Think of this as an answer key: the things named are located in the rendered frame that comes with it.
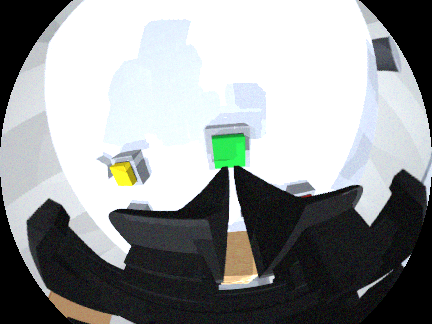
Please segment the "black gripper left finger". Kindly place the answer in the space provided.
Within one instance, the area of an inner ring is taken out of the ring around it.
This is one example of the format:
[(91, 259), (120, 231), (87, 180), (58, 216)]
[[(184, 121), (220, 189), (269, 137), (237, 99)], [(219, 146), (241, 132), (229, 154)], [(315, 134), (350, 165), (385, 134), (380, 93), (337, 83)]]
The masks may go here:
[(179, 210), (116, 209), (108, 218), (131, 245), (203, 255), (216, 283), (224, 283), (231, 183), (223, 166)]

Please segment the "red button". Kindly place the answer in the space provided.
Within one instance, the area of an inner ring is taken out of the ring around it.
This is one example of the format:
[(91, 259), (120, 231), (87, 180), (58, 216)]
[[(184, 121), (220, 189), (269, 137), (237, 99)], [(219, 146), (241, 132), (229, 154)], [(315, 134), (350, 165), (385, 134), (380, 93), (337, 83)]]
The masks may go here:
[(309, 182), (293, 183), (293, 185), (288, 185), (285, 191), (301, 198), (312, 197), (312, 195), (316, 193), (316, 190), (313, 189), (313, 186)]

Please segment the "green button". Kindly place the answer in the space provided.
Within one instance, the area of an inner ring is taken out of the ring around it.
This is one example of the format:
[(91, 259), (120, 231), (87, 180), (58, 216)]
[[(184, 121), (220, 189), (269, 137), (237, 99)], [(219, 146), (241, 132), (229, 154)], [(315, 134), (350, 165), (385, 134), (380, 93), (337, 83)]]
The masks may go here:
[(209, 170), (219, 170), (223, 166), (228, 169), (249, 167), (251, 126), (247, 123), (205, 126), (204, 137)]

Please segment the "purple button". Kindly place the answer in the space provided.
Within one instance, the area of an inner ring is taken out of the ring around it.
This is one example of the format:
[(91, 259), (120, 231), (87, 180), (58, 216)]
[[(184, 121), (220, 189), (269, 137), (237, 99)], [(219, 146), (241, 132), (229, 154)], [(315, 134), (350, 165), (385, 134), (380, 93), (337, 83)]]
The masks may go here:
[(135, 209), (135, 210), (151, 210), (148, 205), (144, 205), (144, 203), (129, 203), (127, 209)]

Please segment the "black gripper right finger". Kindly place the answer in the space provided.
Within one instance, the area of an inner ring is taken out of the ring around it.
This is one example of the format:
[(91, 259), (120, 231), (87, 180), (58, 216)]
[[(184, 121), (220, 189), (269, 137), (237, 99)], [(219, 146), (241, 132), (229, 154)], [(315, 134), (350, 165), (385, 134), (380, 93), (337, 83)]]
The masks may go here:
[(245, 222), (257, 277), (273, 277), (277, 263), (309, 226), (355, 209), (363, 186), (349, 185), (312, 197), (296, 197), (241, 166), (233, 166), (236, 198)]

